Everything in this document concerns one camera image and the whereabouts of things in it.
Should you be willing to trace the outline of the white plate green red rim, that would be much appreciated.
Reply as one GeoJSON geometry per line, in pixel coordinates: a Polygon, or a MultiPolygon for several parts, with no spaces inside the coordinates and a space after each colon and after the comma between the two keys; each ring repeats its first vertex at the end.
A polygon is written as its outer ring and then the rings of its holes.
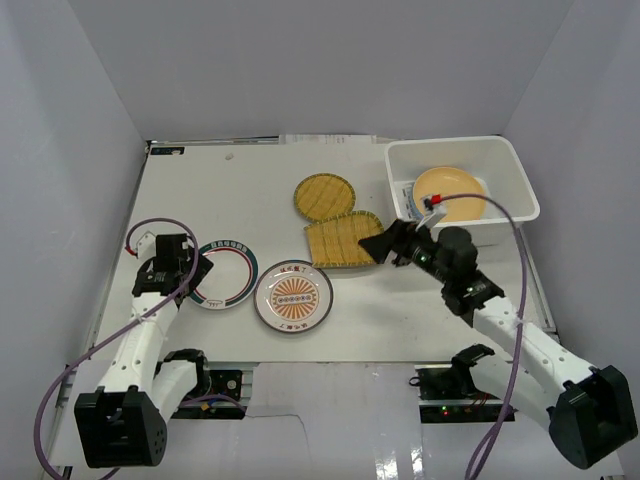
{"type": "Polygon", "coordinates": [[[259,277],[259,266],[246,244],[215,240],[202,246],[199,253],[213,266],[191,292],[192,301],[207,310],[225,310],[250,296],[259,277]]]}

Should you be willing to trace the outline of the blue plate with bear print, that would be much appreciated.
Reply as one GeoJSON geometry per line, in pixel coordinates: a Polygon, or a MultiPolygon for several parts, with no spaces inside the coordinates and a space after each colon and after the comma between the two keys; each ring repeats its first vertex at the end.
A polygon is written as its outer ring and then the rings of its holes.
{"type": "Polygon", "coordinates": [[[406,200],[407,212],[411,220],[420,220],[422,218],[422,214],[418,209],[414,197],[413,197],[413,183],[408,183],[403,188],[403,194],[406,200]]]}

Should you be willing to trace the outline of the fan-shaped woven bamboo tray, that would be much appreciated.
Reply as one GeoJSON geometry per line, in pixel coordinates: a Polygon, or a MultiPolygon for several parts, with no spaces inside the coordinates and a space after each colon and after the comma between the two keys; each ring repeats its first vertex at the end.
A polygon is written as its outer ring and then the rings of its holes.
{"type": "Polygon", "coordinates": [[[309,224],[304,231],[315,268],[352,268],[375,264],[359,241],[384,227],[372,212],[358,210],[309,224]]]}

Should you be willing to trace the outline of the white plate orange sunburst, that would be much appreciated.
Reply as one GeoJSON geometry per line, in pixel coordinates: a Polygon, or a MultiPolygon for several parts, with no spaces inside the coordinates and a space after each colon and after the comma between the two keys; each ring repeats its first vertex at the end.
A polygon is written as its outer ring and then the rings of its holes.
{"type": "Polygon", "coordinates": [[[271,330],[287,335],[318,327],[328,317],[333,303],[334,289],[328,276],[302,260],[272,265],[254,289],[259,320],[271,330]]]}

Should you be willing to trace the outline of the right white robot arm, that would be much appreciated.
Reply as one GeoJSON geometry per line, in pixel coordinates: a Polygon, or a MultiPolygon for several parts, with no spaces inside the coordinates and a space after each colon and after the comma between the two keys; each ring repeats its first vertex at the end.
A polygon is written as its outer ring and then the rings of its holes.
{"type": "Polygon", "coordinates": [[[457,353],[450,368],[431,378],[432,388],[472,399],[480,392],[505,400],[534,420],[573,466],[586,470],[638,436],[626,377],[597,368],[521,320],[504,291],[477,266],[477,248],[461,227],[436,238],[426,226],[396,220],[359,242],[377,263],[390,253],[396,266],[413,264],[442,284],[446,307],[513,355],[500,359],[483,344],[457,353]]]}

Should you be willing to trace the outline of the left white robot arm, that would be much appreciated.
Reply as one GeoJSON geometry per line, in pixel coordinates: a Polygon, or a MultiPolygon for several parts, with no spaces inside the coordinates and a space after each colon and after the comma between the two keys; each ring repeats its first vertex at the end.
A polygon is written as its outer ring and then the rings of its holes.
{"type": "Polygon", "coordinates": [[[74,405],[84,459],[94,469],[158,465],[181,401],[202,398],[211,387],[202,351],[160,353],[183,300],[212,262],[185,234],[149,236],[137,249],[143,259],[132,289],[132,327],[96,389],[79,394],[74,405]]]}

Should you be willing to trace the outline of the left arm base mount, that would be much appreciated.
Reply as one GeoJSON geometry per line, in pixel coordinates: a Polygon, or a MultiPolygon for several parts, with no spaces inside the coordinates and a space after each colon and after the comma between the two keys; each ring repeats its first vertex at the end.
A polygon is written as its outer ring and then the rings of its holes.
{"type": "Polygon", "coordinates": [[[209,396],[205,401],[189,403],[179,407],[172,415],[180,420],[241,420],[244,413],[232,402],[212,399],[212,395],[223,395],[248,406],[251,395],[252,373],[248,370],[222,369],[209,372],[209,396]]]}

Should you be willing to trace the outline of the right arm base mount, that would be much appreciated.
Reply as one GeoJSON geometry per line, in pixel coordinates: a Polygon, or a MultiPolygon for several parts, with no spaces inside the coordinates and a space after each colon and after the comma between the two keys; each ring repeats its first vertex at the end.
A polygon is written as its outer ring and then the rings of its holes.
{"type": "Polygon", "coordinates": [[[502,401],[478,390],[470,374],[472,366],[494,355],[491,348],[476,344],[456,354],[449,363],[416,366],[408,383],[418,390],[421,423],[494,423],[502,401]]]}

